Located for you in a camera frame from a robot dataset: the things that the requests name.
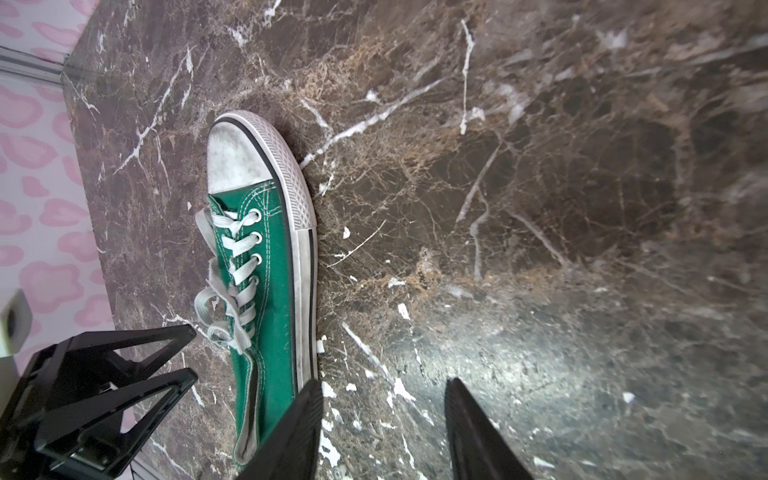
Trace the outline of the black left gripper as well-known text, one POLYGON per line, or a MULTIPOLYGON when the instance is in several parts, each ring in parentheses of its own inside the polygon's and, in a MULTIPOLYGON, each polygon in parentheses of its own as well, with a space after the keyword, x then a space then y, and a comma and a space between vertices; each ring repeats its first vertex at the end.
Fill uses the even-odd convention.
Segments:
POLYGON ((120 476, 198 380, 190 368, 150 378, 195 337, 190 325, 86 332, 35 354, 1 416, 1 477, 120 476), (121 355, 149 344, 143 360, 121 355))

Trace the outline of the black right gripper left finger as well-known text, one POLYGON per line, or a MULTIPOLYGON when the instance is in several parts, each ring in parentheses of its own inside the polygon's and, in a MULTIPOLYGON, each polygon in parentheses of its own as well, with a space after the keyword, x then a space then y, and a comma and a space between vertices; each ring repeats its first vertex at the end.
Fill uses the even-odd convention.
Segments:
POLYGON ((314 479, 322 418, 321 385, 309 380, 236 479, 314 479))

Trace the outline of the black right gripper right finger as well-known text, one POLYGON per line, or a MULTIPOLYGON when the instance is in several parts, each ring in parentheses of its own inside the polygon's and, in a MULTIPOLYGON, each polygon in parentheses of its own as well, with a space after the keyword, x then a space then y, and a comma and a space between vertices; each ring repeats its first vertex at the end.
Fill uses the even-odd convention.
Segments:
POLYGON ((445 419, 454 479, 533 479, 459 378, 446 383, 445 419))

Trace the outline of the green canvas sneaker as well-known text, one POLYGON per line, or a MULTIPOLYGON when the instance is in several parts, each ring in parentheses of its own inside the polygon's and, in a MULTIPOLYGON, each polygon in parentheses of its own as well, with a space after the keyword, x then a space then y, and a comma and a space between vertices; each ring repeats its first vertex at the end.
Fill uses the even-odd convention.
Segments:
POLYGON ((253 305, 253 344, 231 354, 235 380, 233 459, 244 468, 269 438, 297 394, 318 376, 317 220, 312 198, 289 146, 264 118, 244 110, 220 115, 206 145, 207 201, 215 214, 262 213, 263 241, 252 251, 262 264, 253 305))

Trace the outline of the white shoelace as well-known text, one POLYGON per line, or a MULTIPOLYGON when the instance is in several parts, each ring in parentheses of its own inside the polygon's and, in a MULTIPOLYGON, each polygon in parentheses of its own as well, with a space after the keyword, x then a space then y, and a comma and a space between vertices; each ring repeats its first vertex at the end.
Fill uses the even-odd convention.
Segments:
POLYGON ((255 336, 250 325, 256 319, 253 301, 260 283, 255 270, 263 261, 252 251, 262 243, 262 234, 245 234, 243 229, 260 223, 262 213, 251 209, 240 217, 235 212, 215 214, 203 209, 195 220, 215 254, 209 262, 207 286, 195 297, 195 313, 206 327, 208 339, 242 354, 252 346, 255 336))

